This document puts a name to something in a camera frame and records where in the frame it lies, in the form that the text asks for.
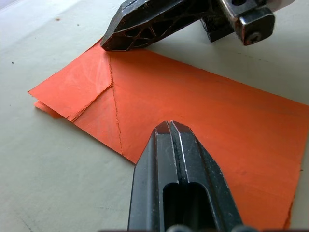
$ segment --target black clamp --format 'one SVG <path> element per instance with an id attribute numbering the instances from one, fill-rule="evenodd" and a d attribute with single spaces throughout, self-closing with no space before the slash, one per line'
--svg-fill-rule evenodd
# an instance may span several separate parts
<path id="1" fill-rule="evenodd" d="M 158 125 L 135 167 L 128 230 L 255 231 L 242 224 L 221 169 L 190 128 Z"/>
<path id="2" fill-rule="evenodd" d="M 201 20 L 211 42 L 235 32 L 244 45 L 269 37 L 275 16 L 267 0 L 127 0 L 101 46 L 107 51 L 144 48 Z"/>

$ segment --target paper crease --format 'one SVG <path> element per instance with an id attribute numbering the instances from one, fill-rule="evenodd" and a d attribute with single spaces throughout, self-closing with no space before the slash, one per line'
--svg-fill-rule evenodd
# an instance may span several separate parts
<path id="1" fill-rule="evenodd" d="M 69 115 L 66 117 L 67 120 L 69 120 L 70 122 L 74 122 L 76 121 L 82 114 L 83 112 L 96 100 L 98 99 L 98 97 L 100 97 L 104 92 L 106 92 L 108 89 L 112 88 L 112 82 L 109 86 L 107 86 L 104 90 L 102 90 L 90 103 L 88 103 L 86 106 L 84 106 L 83 109 L 81 109 L 80 111 L 78 111 L 77 113 L 75 113 L 73 115 L 73 119 L 70 119 L 70 117 L 72 115 Z"/>
<path id="2" fill-rule="evenodd" d="M 121 130 L 120 130 L 120 125 L 119 125 L 119 119 L 118 119 L 118 109 L 117 109 L 117 104 L 116 104 L 116 99 L 115 99 L 115 88 L 114 88 L 114 81 L 113 81 L 113 76 L 112 76 L 112 59 L 111 56 L 108 54 L 108 65 L 110 69 L 110 77 L 111 77 L 111 87 L 112 87 L 112 97 L 114 100 L 115 104 L 115 111 L 116 111 L 116 123 L 119 131 L 119 143 L 120 143 L 120 154 L 123 154 L 123 148 L 122 148 L 122 142 L 121 142 Z"/>

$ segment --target orange sheet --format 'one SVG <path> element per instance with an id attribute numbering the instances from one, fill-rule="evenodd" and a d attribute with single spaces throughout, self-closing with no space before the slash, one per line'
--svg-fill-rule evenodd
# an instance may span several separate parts
<path id="1" fill-rule="evenodd" d="M 308 106 L 150 51 L 98 44 L 29 93 L 134 163 L 160 122 L 188 125 L 222 168 L 245 224 L 288 224 Z"/>

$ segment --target white table surface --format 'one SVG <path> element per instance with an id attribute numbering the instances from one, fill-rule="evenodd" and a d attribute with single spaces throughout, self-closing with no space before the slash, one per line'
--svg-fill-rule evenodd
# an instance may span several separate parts
<path id="1" fill-rule="evenodd" d="M 121 3 L 1 0 L 0 232 L 126 228 L 133 164 L 27 94 L 99 40 Z M 272 37 L 249 47 L 234 34 L 211 44 L 196 22 L 149 49 L 309 104 L 308 12 L 296 0 L 276 13 Z M 309 228 L 308 167 L 307 151 L 293 228 Z"/>

